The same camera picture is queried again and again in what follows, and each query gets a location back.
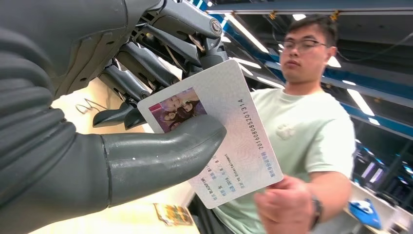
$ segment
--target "wristwatch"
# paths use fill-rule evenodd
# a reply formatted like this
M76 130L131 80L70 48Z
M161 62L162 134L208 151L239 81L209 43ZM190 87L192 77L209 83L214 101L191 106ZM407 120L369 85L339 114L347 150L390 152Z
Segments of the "wristwatch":
M312 195L312 201L313 201L313 206L314 206L314 220L313 220L313 225L311 225L311 230L314 230L314 228L319 223L319 219L322 214L323 206L322 206L321 201L315 195Z

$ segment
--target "robotic hand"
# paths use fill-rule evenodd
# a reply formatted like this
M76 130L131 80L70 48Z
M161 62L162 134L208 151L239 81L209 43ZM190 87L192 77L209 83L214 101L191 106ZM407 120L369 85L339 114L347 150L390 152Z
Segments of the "robotic hand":
M188 77L227 59L221 32L182 0L1 1L0 233L28 233L199 174L226 135L210 116L167 134L82 135L50 105L99 77L125 103L95 124L141 124L134 107L151 93L142 83L153 93L178 82L157 56Z

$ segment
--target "light green t-shirt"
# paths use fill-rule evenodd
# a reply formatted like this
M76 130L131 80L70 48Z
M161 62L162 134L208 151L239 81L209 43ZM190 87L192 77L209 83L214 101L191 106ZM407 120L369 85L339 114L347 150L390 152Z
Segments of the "light green t-shirt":
M257 90L251 95L284 174L304 181L315 171L351 176L354 127L331 95L292 96L283 89ZM244 195L213 211L235 234L264 234L253 195Z

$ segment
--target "paw print logo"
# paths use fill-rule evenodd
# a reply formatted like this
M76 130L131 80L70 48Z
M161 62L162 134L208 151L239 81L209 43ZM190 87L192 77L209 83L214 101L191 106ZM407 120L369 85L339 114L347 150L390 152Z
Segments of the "paw print logo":
M290 137L294 135L294 133L295 133L294 128L287 124L281 124L277 128L277 135L283 140L289 139Z

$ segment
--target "man's hand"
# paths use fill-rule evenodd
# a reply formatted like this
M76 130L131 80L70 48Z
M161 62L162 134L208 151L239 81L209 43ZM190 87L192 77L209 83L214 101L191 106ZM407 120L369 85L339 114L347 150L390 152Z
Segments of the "man's hand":
M267 234L306 234L314 219L312 195L306 183L289 176L255 194Z

